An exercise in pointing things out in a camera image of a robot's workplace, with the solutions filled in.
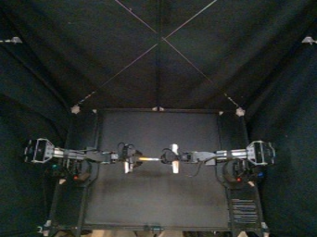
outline black curtain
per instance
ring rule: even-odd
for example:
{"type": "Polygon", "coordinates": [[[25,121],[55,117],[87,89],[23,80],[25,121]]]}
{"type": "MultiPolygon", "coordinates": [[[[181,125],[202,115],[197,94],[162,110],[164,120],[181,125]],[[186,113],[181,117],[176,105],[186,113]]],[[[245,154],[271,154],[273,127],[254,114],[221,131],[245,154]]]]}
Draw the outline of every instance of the black curtain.
{"type": "Polygon", "coordinates": [[[261,186],[265,219],[277,236],[317,233],[317,46],[298,44],[249,107],[253,140],[275,145],[261,186]]]}
{"type": "MultiPolygon", "coordinates": [[[[0,12],[1,40],[19,36],[0,12]]],[[[24,143],[63,145],[69,111],[27,44],[0,44],[0,236],[36,236],[47,219],[52,185],[45,166],[24,163],[24,143]]]]}

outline black fabric backdrop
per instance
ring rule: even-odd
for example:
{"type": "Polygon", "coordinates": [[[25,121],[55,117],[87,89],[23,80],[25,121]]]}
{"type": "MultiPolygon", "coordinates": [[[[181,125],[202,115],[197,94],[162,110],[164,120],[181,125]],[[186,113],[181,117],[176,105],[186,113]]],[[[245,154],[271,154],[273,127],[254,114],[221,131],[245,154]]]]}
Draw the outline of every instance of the black fabric backdrop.
{"type": "Polygon", "coordinates": [[[269,225],[278,236],[314,236],[317,48],[301,41],[317,37],[317,2],[215,1],[171,45],[160,37],[211,2],[120,3],[0,1],[0,40],[24,41],[0,44],[0,232],[31,231],[44,219],[41,170],[20,163],[20,144],[47,137],[63,145],[69,107],[96,91],[83,107],[234,109],[227,93],[246,108],[251,138],[275,142],[262,185],[269,225]]]}
{"type": "MultiPolygon", "coordinates": [[[[0,15],[1,37],[13,33],[0,15]]],[[[52,183],[44,177],[45,167],[24,163],[24,144],[47,137],[63,145],[69,112],[24,45],[0,44],[0,80],[0,236],[33,237],[47,218],[52,183]]]]}
{"type": "Polygon", "coordinates": [[[267,224],[278,236],[317,233],[316,58],[316,46],[297,45],[250,106],[251,139],[271,141],[277,148],[261,196],[267,224]]]}

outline diagonal string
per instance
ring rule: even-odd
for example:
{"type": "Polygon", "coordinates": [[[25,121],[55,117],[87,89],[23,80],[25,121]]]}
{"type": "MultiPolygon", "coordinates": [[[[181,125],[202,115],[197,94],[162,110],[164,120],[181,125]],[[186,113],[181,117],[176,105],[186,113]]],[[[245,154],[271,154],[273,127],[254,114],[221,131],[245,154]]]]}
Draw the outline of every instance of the diagonal string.
{"type": "Polygon", "coordinates": [[[158,44],[154,44],[124,67],[123,69],[111,77],[108,80],[100,84],[100,86],[86,95],[86,97],[75,104],[75,106],[79,106],[84,103],[84,101],[92,97],[94,94],[111,82],[112,79],[115,79],[142,58],[147,53],[158,46],[158,44]]]}
{"type": "Polygon", "coordinates": [[[154,32],[156,33],[156,31],[151,28],[151,26],[138,17],[138,15],[132,12],[131,9],[128,9],[124,4],[119,1],[115,0],[115,2],[126,9],[126,11],[139,20],[139,22],[142,22],[142,24],[154,32]]]}
{"type": "Polygon", "coordinates": [[[187,19],[182,25],[178,26],[178,28],[164,37],[164,39],[170,38],[170,37],[178,32],[178,30],[179,30],[185,25],[187,25],[187,23],[189,23],[193,19],[195,19],[197,16],[198,16],[203,11],[206,11],[207,8],[210,8],[210,7],[215,4],[217,1],[218,1],[218,0],[214,0],[213,2],[210,2],[210,3],[193,15],[193,17],[191,17],[190,19],[187,19]]]}
{"type": "Polygon", "coordinates": [[[214,80],[205,74],[205,72],[193,64],[193,62],[186,58],[186,56],[181,53],[181,51],[175,48],[175,46],[166,40],[166,38],[162,38],[162,41],[166,42],[171,48],[176,51],[176,53],[183,57],[183,59],[189,62],[189,64],[195,68],[195,70],[199,72],[199,74],[205,77],[205,79],[214,84],[215,88],[223,93],[225,98],[234,104],[235,107],[241,107],[239,104],[233,100],[233,98],[227,95],[226,92],[219,88],[219,86],[215,84],[214,80]]]}

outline black ceiling fabric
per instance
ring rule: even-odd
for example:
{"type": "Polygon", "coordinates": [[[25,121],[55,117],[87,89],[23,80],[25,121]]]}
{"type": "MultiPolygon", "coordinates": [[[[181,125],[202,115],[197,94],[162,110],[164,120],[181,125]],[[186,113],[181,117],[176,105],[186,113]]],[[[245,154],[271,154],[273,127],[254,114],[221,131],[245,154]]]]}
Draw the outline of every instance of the black ceiling fabric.
{"type": "Polygon", "coordinates": [[[302,40],[316,1],[3,1],[69,106],[233,109],[302,40]]]}

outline floor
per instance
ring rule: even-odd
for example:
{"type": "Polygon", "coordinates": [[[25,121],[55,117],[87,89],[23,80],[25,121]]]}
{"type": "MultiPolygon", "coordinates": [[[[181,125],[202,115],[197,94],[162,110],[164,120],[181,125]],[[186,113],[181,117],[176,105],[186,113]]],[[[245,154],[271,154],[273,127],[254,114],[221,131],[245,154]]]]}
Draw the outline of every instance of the floor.
{"type": "MultiPolygon", "coordinates": [[[[56,237],[68,237],[64,232],[60,232],[56,237]]],[[[96,230],[90,235],[82,235],[82,237],[136,237],[132,231],[103,231],[96,230]]],[[[138,237],[154,237],[150,231],[138,231],[138,237]]],[[[158,237],[183,237],[182,231],[164,231],[158,237]]]]}

